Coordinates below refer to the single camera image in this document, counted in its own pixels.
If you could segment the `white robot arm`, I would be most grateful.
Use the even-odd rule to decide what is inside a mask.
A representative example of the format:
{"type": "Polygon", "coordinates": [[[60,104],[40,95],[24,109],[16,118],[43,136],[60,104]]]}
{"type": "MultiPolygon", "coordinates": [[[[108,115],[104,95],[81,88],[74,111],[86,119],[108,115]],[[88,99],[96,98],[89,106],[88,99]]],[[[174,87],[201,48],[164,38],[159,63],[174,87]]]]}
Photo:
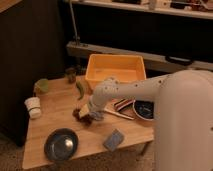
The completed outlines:
{"type": "Polygon", "coordinates": [[[213,171],[213,72],[182,70],[132,83],[108,78],[80,114],[100,113],[112,99],[154,104],[155,171],[213,171]]]}

